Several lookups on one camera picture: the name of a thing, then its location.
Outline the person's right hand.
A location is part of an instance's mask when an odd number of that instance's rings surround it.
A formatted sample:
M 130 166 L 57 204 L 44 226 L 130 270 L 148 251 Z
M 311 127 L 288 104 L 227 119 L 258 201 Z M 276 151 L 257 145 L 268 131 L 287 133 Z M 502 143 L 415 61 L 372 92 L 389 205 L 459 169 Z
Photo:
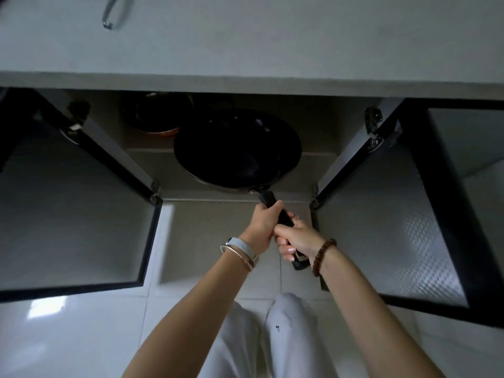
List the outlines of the person's right hand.
M 304 228 L 289 227 L 278 224 L 274 236 L 282 258 L 288 262 L 295 261 L 297 253 L 308 258 L 311 267 L 325 239 L 313 228 L 304 224 Z

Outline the person's left hand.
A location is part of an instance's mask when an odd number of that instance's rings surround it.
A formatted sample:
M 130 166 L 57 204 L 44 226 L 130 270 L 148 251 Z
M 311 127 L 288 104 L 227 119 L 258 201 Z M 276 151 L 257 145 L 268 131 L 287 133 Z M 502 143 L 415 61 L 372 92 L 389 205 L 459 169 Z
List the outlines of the person's left hand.
M 239 238 L 245 241 L 253 249 L 255 254 L 259 256 L 268 249 L 271 243 L 271 239 L 277 235 L 277 231 L 275 230 L 276 226 L 255 225 L 254 209 L 250 224 L 239 236 Z

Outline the black wok with handle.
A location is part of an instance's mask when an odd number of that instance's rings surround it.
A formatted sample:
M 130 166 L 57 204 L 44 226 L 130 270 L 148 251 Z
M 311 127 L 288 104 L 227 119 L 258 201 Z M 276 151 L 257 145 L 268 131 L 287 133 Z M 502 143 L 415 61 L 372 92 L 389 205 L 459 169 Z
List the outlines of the black wok with handle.
M 174 139 L 179 164 L 201 183 L 252 193 L 268 208 L 273 184 L 301 159 L 296 131 L 271 114 L 223 109 L 194 118 Z

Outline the person's left forearm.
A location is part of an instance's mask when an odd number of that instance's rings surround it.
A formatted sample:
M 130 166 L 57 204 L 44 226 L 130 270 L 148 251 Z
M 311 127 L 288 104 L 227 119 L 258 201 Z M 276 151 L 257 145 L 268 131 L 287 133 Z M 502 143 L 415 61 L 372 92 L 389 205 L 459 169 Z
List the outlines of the person's left forearm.
M 197 378 L 249 272 L 227 249 L 156 325 L 122 378 Z

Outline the person's right forearm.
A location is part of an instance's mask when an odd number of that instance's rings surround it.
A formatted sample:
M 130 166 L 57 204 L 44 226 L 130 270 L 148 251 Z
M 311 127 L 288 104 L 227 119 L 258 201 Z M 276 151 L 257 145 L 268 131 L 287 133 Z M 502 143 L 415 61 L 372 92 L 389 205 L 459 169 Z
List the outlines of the person's right forearm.
M 313 270 L 325 280 L 372 378 L 445 378 L 369 281 L 335 244 L 319 250 Z

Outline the white band wristwatch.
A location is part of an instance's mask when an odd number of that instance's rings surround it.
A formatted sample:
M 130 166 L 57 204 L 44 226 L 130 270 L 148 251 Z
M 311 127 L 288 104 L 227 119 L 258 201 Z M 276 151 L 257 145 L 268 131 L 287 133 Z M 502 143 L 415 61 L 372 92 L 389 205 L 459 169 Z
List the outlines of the white band wristwatch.
M 232 237 L 221 246 L 221 252 L 224 253 L 227 249 L 241 258 L 250 270 L 255 268 L 259 256 L 255 254 L 253 249 L 245 241 L 238 237 Z

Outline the black framed glass cabinet door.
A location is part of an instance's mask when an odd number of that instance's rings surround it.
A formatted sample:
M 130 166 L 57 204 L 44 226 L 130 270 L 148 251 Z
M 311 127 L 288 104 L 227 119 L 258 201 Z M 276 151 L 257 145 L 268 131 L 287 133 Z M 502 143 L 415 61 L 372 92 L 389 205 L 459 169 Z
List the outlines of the black framed glass cabinet door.
M 29 88 L 0 87 L 0 303 L 145 284 L 162 205 Z
M 312 223 L 386 304 L 504 329 L 504 100 L 395 110 L 402 136 L 343 161 Z

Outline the white trousers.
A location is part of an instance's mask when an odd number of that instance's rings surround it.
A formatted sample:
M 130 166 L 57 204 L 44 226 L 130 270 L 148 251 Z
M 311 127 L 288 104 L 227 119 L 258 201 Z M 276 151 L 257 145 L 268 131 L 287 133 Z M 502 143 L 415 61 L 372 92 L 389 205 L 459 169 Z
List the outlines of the white trousers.
M 260 347 L 273 378 L 338 378 L 309 304 L 278 295 L 263 325 L 234 302 L 198 378 L 256 378 Z

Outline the grey kitchen cabinet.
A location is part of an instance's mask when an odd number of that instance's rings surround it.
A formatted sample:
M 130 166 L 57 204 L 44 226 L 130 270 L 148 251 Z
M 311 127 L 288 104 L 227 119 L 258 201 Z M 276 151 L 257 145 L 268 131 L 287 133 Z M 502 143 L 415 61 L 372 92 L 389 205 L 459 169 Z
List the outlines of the grey kitchen cabinet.
M 164 200 L 254 201 L 252 195 L 217 190 L 190 176 L 175 159 L 173 139 L 159 138 L 127 125 L 119 113 L 119 91 L 39 88 L 50 104 L 70 118 L 71 102 L 88 102 L 83 131 L 145 185 L 156 181 Z M 271 113 L 298 133 L 299 165 L 272 189 L 286 203 L 309 203 L 369 139 L 364 112 L 378 108 L 387 119 L 400 97 L 329 97 L 231 94 L 236 107 Z

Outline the dark pot with orange rim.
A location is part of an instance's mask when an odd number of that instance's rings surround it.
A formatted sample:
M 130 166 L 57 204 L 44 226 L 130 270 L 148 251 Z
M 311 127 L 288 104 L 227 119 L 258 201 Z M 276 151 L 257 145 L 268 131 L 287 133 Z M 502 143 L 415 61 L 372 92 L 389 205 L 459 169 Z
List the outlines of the dark pot with orange rim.
M 174 138 L 192 117 L 195 103 L 190 93 L 125 91 L 119 114 L 130 127 L 161 138 Z

